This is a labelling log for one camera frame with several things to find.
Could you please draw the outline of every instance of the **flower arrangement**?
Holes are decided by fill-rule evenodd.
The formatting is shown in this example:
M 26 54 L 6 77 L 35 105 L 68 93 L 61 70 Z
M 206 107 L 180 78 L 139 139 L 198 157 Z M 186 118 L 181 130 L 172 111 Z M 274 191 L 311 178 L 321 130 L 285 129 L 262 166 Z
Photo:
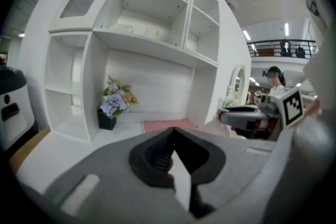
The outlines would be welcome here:
M 114 119 L 122 113 L 128 113 L 130 104 L 138 102 L 131 93 L 130 85 L 123 85 L 119 79 L 110 76 L 108 76 L 107 84 L 107 88 L 102 92 L 104 101 L 100 108 L 110 119 Z
M 238 92 L 235 92 L 233 94 L 233 96 L 229 96 L 228 95 L 224 99 L 222 107 L 223 108 L 227 108 L 227 107 L 230 107 L 230 106 L 239 106 L 239 105 L 241 105 L 241 103 L 240 103 L 240 95 L 238 95 Z

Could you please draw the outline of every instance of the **white machine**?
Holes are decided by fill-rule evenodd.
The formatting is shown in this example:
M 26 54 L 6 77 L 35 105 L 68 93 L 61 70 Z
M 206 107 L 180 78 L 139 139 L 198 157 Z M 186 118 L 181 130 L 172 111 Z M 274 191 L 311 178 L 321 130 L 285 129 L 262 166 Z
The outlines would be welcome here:
M 27 81 L 22 71 L 0 68 L 0 135 L 2 150 L 8 150 L 20 137 L 34 128 Z
M 276 140 L 280 132 L 295 125 L 304 117 L 299 87 L 284 87 L 270 95 L 257 94 L 258 105 L 225 108 L 219 120 L 236 128 L 238 135 L 254 138 L 257 130 L 266 131 L 264 138 Z

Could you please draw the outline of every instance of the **pink mat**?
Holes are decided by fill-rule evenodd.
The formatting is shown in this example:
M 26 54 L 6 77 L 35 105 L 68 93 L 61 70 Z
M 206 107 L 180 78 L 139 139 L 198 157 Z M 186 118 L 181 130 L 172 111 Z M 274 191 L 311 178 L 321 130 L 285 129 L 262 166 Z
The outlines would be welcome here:
M 198 130 L 193 124 L 188 120 L 173 120 L 173 121 L 144 121 L 143 126 L 145 132 L 153 132 L 160 129 L 165 129 L 169 127 L 180 127 L 180 128 L 190 128 Z

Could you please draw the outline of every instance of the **woman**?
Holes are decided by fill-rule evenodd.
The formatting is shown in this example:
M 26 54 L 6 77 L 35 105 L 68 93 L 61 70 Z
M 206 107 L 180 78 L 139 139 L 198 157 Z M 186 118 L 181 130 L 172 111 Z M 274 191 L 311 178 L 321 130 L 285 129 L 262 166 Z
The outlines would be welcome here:
M 284 73 L 278 67 L 270 67 L 267 71 L 267 81 L 272 84 L 272 88 L 269 93 L 280 91 L 286 86 L 286 80 Z

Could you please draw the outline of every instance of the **balcony railing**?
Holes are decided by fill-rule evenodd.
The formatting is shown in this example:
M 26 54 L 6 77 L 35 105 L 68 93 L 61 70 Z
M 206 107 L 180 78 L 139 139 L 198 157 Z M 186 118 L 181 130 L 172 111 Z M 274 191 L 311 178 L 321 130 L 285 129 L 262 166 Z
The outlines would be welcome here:
M 314 40 L 274 39 L 247 43 L 251 57 L 296 57 L 310 59 L 316 52 Z

